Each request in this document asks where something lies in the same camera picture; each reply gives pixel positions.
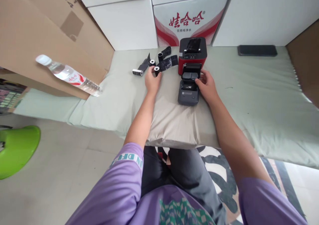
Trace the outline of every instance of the water bottle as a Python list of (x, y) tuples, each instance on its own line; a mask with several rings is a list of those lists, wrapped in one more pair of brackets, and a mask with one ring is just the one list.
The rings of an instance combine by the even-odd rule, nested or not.
[(93, 96), (98, 97), (102, 94), (101, 87), (81, 75), (70, 66), (53, 61), (46, 55), (39, 55), (36, 58), (36, 61), (49, 68), (55, 77), (64, 80), (65, 82), (74, 85), (75, 87), (78, 87)]

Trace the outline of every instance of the floor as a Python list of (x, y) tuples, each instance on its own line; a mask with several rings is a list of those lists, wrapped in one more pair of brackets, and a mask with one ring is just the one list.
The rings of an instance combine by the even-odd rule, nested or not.
[[(11, 114), (1, 116), (0, 124), (37, 125), (42, 133), (30, 161), (0, 180), (0, 224), (65, 224), (123, 145), (112, 132), (51, 120)], [(285, 167), (308, 223), (318, 225), (319, 170)]]

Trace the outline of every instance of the wahaha box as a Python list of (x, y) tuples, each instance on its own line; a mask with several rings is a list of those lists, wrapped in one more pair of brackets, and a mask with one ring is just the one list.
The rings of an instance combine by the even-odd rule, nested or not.
[(184, 0), (154, 6), (160, 47), (179, 46), (182, 38), (204, 37), (212, 42), (227, 0)]

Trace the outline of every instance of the bottle label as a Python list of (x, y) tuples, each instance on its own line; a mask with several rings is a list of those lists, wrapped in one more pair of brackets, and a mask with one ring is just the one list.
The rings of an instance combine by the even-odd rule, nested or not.
[(71, 85), (79, 87), (81, 84), (84, 83), (85, 80), (86, 80), (86, 77), (84, 77), (83, 75), (81, 75), (79, 72), (75, 70), (74, 73), (68, 76), (64, 81), (68, 82)]

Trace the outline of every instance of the dark pants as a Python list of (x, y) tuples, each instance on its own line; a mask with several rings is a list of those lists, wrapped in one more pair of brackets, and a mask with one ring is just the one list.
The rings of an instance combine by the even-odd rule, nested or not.
[(145, 146), (141, 197), (160, 186), (173, 184), (196, 199), (216, 225), (225, 224), (226, 210), (198, 150), (171, 148), (168, 156), (171, 161), (170, 169), (160, 159), (155, 147)]

